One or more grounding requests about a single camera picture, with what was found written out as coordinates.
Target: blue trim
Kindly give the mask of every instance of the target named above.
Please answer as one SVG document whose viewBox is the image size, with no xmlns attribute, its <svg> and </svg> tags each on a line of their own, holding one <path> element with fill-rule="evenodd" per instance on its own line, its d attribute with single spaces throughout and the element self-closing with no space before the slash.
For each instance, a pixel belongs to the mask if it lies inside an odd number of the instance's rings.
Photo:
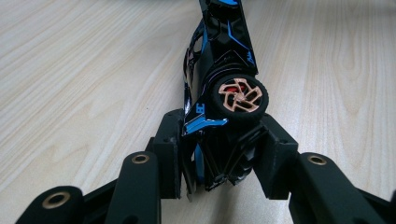
<svg viewBox="0 0 396 224">
<path fill-rule="evenodd" d="M 196 173 L 197 173 L 197 177 L 198 177 L 198 183 L 204 184 L 204 182 L 205 182 L 204 155 L 202 154 L 202 150 L 198 144 L 194 151 L 194 158 L 195 158 L 195 167 L 196 167 Z"/>
<path fill-rule="evenodd" d="M 186 124 L 186 134 L 195 133 L 208 126 L 222 126 L 227 123 L 227 119 L 206 119 L 205 114 L 201 114 L 192 122 Z"/>
<path fill-rule="evenodd" d="M 204 52 L 204 49 L 206 47 L 207 44 L 207 31 L 206 31 L 206 27 L 204 27 L 204 35 L 202 37 L 202 47 L 201 47 L 201 53 Z"/>
<path fill-rule="evenodd" d="M 231 24 L 230 24 L 230 21 L 228 21 L 228 36 L 229 36 L 233 41 L 235 41 L 235 42 L 238 43 L 240 46 L 242 46 L 244 49 L 247 49 L 247 50 L 248 50 L 248 52 L 247 52 L 247 61 L 250 62 L 250 63 L 255 64 L 254 61 L 253 61 L 253 57 L 252 57 L 252 55 L 251 55 L 250 49 L 249 49 L 248 47 L 246 47 L 244 44 L 242 44 L 238 39 L 236 39 L 236 38 L 233 36 L 233 34 L 232 34 L 232 32 L 231 32 Z"/>
<path fill-rule="evenodd" d="M 241 42 L 239 42 L 239 40 L 237 40 L 235 37 L 233 37 L 233 34 L 231 33 L 231 24 L 230 21 L 228 21 L 228 36 L 235 41 L 236 43 L 238 43 L 240 46 L 244 47 L 245 49 L 248 50 L 248 47 L 246 47 L 244 44 L 242 44 Z"/>
<path fill-rule="evenodd" d="M 228 4 L 228 5 L 231 5 L 231 6 L 238 5 L 238 3 L 235 0 L 219 0 L 219 1 L 222 3 Z"/>
</svg>

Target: screw hole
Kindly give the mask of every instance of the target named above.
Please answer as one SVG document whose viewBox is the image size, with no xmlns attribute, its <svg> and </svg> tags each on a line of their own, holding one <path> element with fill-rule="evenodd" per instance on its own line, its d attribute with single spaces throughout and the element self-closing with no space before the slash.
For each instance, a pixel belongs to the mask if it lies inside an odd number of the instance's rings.
<svg viewBox="0 0 396 224">
<path fill-rule="evenodd" d="M 149 160 L 149 156 L 147 156 L 147 155 L 137 155 L 137 156 L 134 156 L 133 158 L 132 158 L 132 162 L 133 163 L 135 163 L 135 164 L 141 164 L 141 163 L 145 163 L 146 161 L 148 161 Z"/>
<path fill-rule="evenodd" d="M 316 165 L 325 165 L 327 162 L 319 156 L 309 156 L 308 160 Z"/>
<path fill-rule="evenodd" d="M 69 201 L 69 199 L 70 193 L 67 191 L 53 193 L 44 200 L 42 206 L 46 209 L 57 208 Z"/>
</svg>

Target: black tire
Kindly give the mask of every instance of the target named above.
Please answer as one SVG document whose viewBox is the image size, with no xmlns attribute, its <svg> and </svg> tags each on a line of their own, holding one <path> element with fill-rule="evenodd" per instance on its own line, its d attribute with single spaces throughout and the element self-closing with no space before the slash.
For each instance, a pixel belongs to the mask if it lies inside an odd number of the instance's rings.
<svg viewBox="0 0 396 224">
<path fill-rule="evenodd" d="M 219 79 L 213 86 L 211 98 L 213 107 L 222 117 L 232 124 L 245 125 L 260 120 L 269 101 L 268 92 L 260 81 L 247 75 Z"/>
</svg>

